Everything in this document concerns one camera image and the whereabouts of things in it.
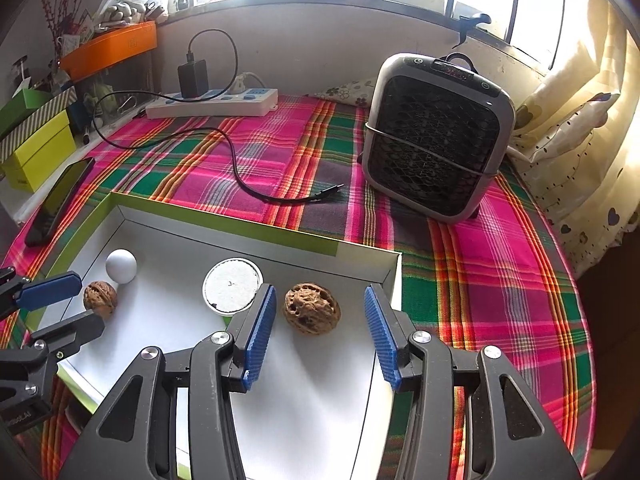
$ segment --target portable fan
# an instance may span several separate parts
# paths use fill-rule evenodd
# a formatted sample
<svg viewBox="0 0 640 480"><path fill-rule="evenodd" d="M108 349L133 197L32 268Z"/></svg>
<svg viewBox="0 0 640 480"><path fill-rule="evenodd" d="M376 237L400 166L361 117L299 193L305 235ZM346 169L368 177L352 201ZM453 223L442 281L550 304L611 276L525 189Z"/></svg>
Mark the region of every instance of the portable fan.
<svg viewBox="0 0 640 480"><path fill-rule="evenodd" d="M471 70L450 63L461 58ZM443 222L474 215L507 149L515 112L471 60L396 54L382 65L366 124L367 181Z"/></svg>

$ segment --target fan grille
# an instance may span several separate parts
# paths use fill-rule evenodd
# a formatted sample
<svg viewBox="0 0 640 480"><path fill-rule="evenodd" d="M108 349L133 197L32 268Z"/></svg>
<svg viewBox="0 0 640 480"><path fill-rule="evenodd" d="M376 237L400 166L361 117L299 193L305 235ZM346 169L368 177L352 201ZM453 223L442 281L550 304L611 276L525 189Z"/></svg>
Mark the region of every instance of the fan grille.
<svg viewBox="0 0 640 480"><path fill-rule="evenodd" d="M385 86L376 129L482 172L500 122L491 110L460 94L399 75ZM464 210L480 178L380 135L374 135L368 167L382 186L446 216Z"/></svg>

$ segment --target white power plug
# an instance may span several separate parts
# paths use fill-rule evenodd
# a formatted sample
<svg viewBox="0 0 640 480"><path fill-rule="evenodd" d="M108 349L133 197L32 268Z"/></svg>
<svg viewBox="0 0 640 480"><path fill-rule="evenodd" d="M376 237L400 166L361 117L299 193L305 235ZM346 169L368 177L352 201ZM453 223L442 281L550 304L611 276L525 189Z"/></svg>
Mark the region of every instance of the white power plug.
<svg viewBox="0 0 640 480"><path fill-rule="evenodd" d="M242 92L244 92L246 90L246 86L244 85L244 80L247 78L247 76L253 77L258 83L260 83L260 85L262 85L262 88L266 88L266 86L262 82L262 79L260 79L260 77L257 74L255 74L254 72L242 72L241 74L236 76L236 79L234 80L233 84L229 87L229 90L226 91L226 93L235 95L235 94L241 94Z"/></svg>
<svg viewBox="0 0 640 480"><path fill-rule="evenodd" d="M246 86L244 86L244 79L246 78L245 74L239 74L236 76L233 84L229 87L229 90L226 91L228 94L241 94L246 90Z"/></svg>

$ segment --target orange shelf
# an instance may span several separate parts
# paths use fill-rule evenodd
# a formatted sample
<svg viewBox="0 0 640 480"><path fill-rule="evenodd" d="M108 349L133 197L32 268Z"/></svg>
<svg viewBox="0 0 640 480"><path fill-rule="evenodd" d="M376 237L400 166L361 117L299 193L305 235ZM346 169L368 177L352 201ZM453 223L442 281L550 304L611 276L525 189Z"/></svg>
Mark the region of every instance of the orange shelf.
<svg viewBox="0 0 640 480"><path fill-rule="evenodd" d="M156 22L139 23L103 34L60 60L74 83L158 46Z"/></svg>

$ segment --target floral pillow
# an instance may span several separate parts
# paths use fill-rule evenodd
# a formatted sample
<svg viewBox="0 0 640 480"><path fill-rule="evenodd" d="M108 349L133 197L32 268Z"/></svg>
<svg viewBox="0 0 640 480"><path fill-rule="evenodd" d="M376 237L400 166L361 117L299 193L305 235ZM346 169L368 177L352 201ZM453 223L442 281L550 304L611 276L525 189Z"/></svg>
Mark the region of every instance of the floral pillow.
<svg viewBox="0 0 640 480"><path fill-rule="evenodd" d="M376 78L370 77L362 81L352 81L342 86L328 88L323 92L315 93L314 96L345 105L369 108L375 87Z"/></svg>

